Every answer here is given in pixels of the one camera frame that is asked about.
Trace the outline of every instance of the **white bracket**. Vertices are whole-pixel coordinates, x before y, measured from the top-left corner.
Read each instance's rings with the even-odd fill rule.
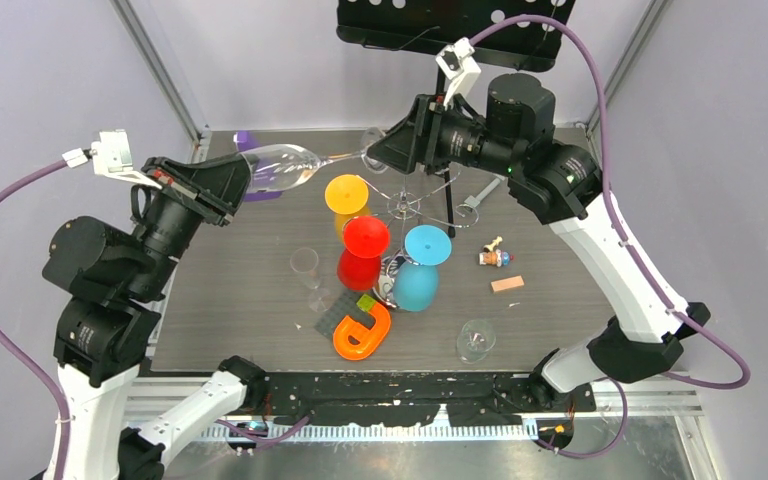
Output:
[[[66,165],[69,165],[69,168],[77,168],[90,161],[88,154],[89,151],[85,151],[83,148],[76,148],[74,150],[69,150],[61,155],[61,157],[63,157],[63,161],[66,162]]]
[[[473,53],[475,49],[470,45],[469,39],[464,37],[454,45],[446,45],[437,54],[437,65],[450,81],[446,97],[443,99],[443,106],[447,109],[452,106],[455,95],[467,96],[481,74],[481,68],[472,58]]]
[[[139,435],[152,445],[163,444],[160,461],[168,467],[184,447],[213,422],[234,411],[246,399],[246,386],[230,372],[214,372],[202,387],[150,422],[140,425]]]
[[[71,435],[66,456],[64,479],[113,480],[119,478],[119,437],[124,426],[125,402],[139,366],[109,378],[96,388],[87,375],[66,364],[57,369],[57,377],[69,402]],[[54,479],[60,424],[54,440],[54,453],[43,475]]]
[[[90,146],[93,171],[96,175],[123,180],[138,185],[160,189],[159,183],[139,170],[134,170],[131,148],[125,130],[98,132],[99,141]]]

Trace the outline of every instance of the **table surface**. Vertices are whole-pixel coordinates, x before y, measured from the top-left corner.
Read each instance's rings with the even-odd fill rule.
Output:
[[[356,150],[360,133],[260,132],[256,137],[261,144],[294,143],[336,154]],[[234,151],[231,135],[214,133],[209,157]],[[581,130],[559,129],[556,138],[586,147]],[[323,192],[344,173],[362,175],[385,193],[398,192],[404,181],[392,171],[372,174],[360,162],[336,163],[278,199],[244,203],[225,228],[199,230],[175,275],[154,370],[212,371],[231,355],[267,371],[529,370],[552,349],[579,342],[613,315],[573,252],[501,185],[479,207],[478,223],[458,229],[452,255],[439,267],[432,306],[420,313],[392,312],[390,333],[377,351],[360,362],[344,360],[313,329],[320,315],[308,308],[308,290],[289,266],[293,251],[313,248],[324,286],[340,292],[336,265],[343,246]],[[478,194],[492,178],[464,169],[452,185],[455,204]],[[441,184],[421,172],[408,177],[408,190],[415,193]],[[369,205],[374,213],[386,210],[386,200],[373,192]],[[443,192],[423,201],[422,211],[445,218]],[[408,221],[408,229],[414,225]],[[391,232],[397,246],[400,223],[394,222]],[[504,238],[501,247],[515,260],[503,268],[479,266],[478,253],[496,236]],[[491,281],[516,275],[522,275],[525,287],[490,290]],[[486,359],[465,365],[455,355],[455,339],[472,319],[489,320],[497,341]]]

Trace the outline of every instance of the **wooden block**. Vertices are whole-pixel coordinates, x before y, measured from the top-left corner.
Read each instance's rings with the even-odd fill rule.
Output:
[[[495,282],[490,282],[490,288],[493,289],[493,293],[504,292],[505,290],[510,290],[512,288],[519,288],[524,286],[525,286],[525,281],[523,281],[522,275],[517,275],[516,277],[505,278],[502,280],[496,280]]]

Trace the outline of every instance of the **yellow cup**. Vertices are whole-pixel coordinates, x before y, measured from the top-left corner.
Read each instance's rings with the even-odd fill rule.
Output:
[[[349,220],[360,217],[363,215],[369,215],[369,206],[364,205],[363,208],[361,208],[359,211],[355,213],[351,213],[348,215],[344,215],[342,213],[335,213],[334,214],[334,228],[337,230],[337,238],[340,239],[340,241],[343,241],[343,229],[346,227],[346,224],[349,223]]]
[[[369,215],[369,187],[357,175],[340,175],[325,187],[325,203],[334,212],[334,229],[343,241],[343,228],[354,217]]]

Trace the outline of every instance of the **orange handle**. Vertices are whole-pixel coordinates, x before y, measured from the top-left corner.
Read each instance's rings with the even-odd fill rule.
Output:
[[[369,314],[375,319],[375,325],[371,329],[346,315],[334,330],[334,348],[346,360],[363,360],[372,355],[390,332],[390,312],[384,305],[375,302]]]

